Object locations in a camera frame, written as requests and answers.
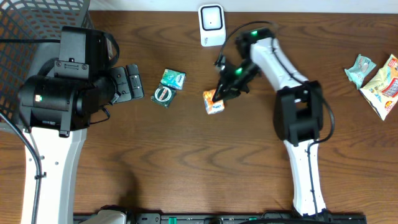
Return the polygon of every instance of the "wood grain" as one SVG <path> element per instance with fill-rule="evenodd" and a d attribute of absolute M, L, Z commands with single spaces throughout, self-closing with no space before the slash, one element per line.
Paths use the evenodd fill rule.
<path fill-rule="evenodd" d="M 96 28 L 119 43 L 118 65 L 138 64 L 146 97 L 109 108 L 110 121 L 90 127 L 78 168 L 75 212 L 92 213 L 107 204 L 165 213 L 290 209 L 289 157 L 272 127 L 275 94 L 265 78 L 253 80 L 250 94 L 229 101 L 224 112 L 209 116 L 201 94 L 217 84 L 212 64 L 220 48 L 200 45 L 197 13 L 90 14 Z M 358 54 L 370 57 L 377 67 L 366 83 L 389 54 L 398 54 L 398 16 L 226 13 L 228 30 L 261 19 L 279 23 L 286 55 L 302 74 L 322 84 L 335 112 L 335 135 L 319 152 L 327 207 L 363 212 L 369 224 L 396 223 L 398 109 L 382 122 L 343 68 L 350 68 Z M 233 44 L 225 54 L 239 63 Z M 169 109 L 150 101 L 164 68 L 187 73 Z M 325 120 L 323 136 L 330 127 L 326 114 Z M 0 223 L 19 223 L 23 145 L 7 133 L 0 133 L 0 142 Z"/>

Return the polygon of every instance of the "white backdrop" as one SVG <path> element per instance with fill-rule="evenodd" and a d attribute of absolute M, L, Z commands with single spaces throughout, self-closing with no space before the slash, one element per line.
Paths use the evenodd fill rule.
<path fill-rule="evenodd" d="M 91 10 L 197 11 L 219 3 L 229 12 L 398 13 L 398 0 L 91 0 Z"/>

